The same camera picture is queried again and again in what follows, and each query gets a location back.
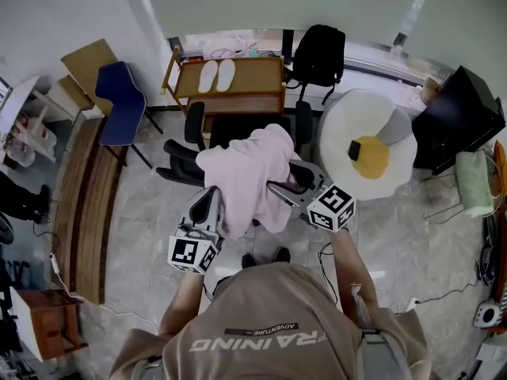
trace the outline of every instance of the pink cloth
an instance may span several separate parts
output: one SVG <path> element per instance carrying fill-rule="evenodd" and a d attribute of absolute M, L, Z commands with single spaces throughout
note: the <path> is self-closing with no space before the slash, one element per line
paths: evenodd
<path fill-rule="evenodd" d="M 268 181 L 292 180 L 289 160 L 299 159 L 289 134 L 278 124 L 255 130 L 248 139 L 233 140 L 227 149 L 203 150 L 196 162 L 204 171 L 204 186 L 222 194 L 223 227 L 229 238 L 240 238 L 252 219 L 269 232 L 282 231 L 291 207 L 272 194 Z"/>

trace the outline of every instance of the green towel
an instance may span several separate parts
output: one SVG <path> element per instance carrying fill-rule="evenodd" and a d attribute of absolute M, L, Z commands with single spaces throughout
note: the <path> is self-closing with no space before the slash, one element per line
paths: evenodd
<path fill-rule="evenodd" d="M 493 212 L 484 152 L 459 152 L 456 155 L 456 178 L 465 214 L 477 217 Z"/>

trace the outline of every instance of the white box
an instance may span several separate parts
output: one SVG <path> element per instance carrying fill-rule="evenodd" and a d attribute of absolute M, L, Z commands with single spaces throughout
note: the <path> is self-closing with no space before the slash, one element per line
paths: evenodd
<path fill-rule="evenodd" d="M 219 250 L 211 241 L 171 236 L 167 263 L 183 272 L 203 275 L 218 253 Z"/>
<path fill-rule="evenodd" d="M 312 224 L 338 232 L 356 214 L 356 199 L 333 184 L 307 210 Z"/>

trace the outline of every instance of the chair backrest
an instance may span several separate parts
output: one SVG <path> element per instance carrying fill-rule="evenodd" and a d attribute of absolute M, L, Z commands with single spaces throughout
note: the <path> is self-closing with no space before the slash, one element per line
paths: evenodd
<path fill-rule="evenodd" d="M 143 92 L 135 85 L 127 63 L 123 61 L 104 65 L 98 70 L 97 97 L 110 100 L 113 104 L 145 102 Z"/>

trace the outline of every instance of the person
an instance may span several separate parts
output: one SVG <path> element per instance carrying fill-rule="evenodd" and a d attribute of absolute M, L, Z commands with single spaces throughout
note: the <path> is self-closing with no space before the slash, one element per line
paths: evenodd
<path fill-rule="evenodd" d="M 430 378 L 416 313 L 379 308 L 347 229 L 330 241 L 343 313 L 309 269 L 287 263 L 287 249 L 260 266 L 245 255 L 199 315 L 204 276 L 186 273 L 158 336 L 133 329 L 111 378 Z"/>
<path fill-rule="evenodd" d="M 0 172 L 0 187 L 2 187 L 1 212 L 15 219 L 33 220 L 35 224 L 42 222 L 43 215 L 49 211 L 48 186 L 43 184 L 40 193 L 33 194 Z"/>

